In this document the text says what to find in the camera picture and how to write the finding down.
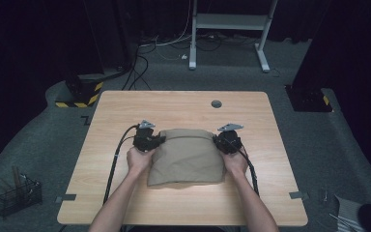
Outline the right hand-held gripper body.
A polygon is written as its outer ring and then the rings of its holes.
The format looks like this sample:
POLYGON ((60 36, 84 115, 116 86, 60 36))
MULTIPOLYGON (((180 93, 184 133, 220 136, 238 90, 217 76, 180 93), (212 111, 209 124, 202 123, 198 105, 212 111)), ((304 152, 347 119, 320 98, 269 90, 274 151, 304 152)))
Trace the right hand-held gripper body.
POLYGON ((237 153, 243 146, 237 130, 242 129, 242 125, 229 123, 218 129, 219 144, 217 149, 225 154, 237 153))

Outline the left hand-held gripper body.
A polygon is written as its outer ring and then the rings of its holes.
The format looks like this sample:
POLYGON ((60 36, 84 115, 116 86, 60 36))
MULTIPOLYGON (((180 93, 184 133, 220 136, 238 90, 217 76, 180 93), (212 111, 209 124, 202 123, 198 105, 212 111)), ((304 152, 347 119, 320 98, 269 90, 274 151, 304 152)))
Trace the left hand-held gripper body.
POLYGON ((153 135, 155 125, 143 120, 136 128, 133 146, 141 152, 151 151, 161 144, 160 136, 153 135))

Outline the beige pants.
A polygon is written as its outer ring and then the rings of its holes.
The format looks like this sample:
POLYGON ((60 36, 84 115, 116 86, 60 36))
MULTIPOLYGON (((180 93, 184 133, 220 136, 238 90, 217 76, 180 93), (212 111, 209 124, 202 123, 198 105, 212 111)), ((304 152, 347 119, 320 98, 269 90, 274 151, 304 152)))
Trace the beige pants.
POLYGON ((206 130, 162 130, 165 141, 157 147, 148 186, 170 183, 220 183, 223 159, 214 145, 214 134, 206 130))

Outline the person's left hand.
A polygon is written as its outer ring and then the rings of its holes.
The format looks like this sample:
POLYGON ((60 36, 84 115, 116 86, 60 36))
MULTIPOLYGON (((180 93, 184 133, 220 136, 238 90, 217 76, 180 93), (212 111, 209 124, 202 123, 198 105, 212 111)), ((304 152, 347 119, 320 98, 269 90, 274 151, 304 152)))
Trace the person's left hand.
POLYGON ((156 150, 142 152, 132 147, 127 152, 128 174, 129 176, 138 177, 141 175, 152 162, 152 156, 156 150))

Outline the person's right hand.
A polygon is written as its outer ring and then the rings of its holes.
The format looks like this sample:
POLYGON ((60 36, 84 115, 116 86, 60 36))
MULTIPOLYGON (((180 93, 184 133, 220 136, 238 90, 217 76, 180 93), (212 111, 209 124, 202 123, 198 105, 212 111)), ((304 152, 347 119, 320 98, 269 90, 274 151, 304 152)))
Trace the person's right hand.
POLYGON ((221 152, 225 168, 227 172, 233 177, 241 177, 245 175, 248 164, 239 152, 233 154, 225 154, 221 152))

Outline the yellow black striped stand base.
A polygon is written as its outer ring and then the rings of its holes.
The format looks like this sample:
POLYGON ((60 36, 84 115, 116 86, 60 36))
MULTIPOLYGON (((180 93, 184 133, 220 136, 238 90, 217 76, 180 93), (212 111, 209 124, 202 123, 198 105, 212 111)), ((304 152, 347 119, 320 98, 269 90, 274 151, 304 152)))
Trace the yellow black striped stand base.
POLYGON ((90 107, 99 97, 103 85, 98 80, 82 80, 77 75, 70 75, 62 86, 55 105, 58 107, 90 107))

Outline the grey tape strip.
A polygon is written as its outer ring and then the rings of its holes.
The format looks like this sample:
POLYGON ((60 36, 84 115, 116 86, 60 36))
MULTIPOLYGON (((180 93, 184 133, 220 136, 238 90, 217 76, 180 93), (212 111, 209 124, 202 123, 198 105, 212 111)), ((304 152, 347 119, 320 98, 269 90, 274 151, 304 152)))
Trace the grey tape strip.
POLYGON ((307 192, 302 192, 302 191, 293 191, 289 193, 290 197, 292 199, 301 199, 305 200, 309 198, 309 195, 307 192))
POLYGON ((61 196, 56 196, 54 203, 60 204, 64 201, 74 201, 76 198, 76 194, 64 194, 61 196))

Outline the white metal stand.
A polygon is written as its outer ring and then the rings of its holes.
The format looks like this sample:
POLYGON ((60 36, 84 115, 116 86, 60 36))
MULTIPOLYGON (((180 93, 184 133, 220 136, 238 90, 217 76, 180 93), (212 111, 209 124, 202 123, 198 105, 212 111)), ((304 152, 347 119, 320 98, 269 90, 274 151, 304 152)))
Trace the white metal stand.
POLYGON ((269 73, 271 68, 264 52, 264 46, 271 28, 277 3, 278 0, 271 0, 269 12, 264 15, 201 14, 198 12, 198 0, 193 0, 188 67, 192 71, 197 67, 196 32, 198 29, 261 31, 260 42, 255 44, 254 48, 262 71, 269 73))

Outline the grey striped sheet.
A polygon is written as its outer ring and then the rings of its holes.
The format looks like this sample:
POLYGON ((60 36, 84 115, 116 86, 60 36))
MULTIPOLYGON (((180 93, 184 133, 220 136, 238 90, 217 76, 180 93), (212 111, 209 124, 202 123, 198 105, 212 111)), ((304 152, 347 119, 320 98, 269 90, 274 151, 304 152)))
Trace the grey striped sheet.
POLYGON ((338 214, 332 216, 337 221, 337 232, 366 232, 358 219, 360 203, 335 196, 338 201, 338 214))

